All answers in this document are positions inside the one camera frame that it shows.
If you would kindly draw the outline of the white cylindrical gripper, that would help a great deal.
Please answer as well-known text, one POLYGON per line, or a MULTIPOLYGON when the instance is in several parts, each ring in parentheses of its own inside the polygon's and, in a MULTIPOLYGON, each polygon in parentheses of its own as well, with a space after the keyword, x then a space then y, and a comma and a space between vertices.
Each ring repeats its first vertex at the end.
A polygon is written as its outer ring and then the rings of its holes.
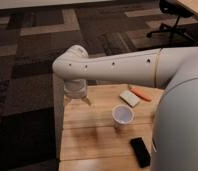
POLYGON ((64 104, 65 106, 68 105, 72 99, 81 99, 91 106, 92 103, 87 98, 87 82, 83 79, 77 79, 77 80, 66 80, 64 82, 64 92, 67 97, 64 98, 64 104))

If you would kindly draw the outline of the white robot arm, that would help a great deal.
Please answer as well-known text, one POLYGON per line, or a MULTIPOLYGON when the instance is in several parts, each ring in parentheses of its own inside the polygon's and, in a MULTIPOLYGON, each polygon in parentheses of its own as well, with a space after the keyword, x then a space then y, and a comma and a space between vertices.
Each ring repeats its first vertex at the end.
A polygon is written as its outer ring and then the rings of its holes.
POLYGON ((162 88, 152 135, 151 171, 198 171, 198 47, 158 48, 100 58, 74 45, 57 57, 53 74, 72 98, 88 80, 162 88))

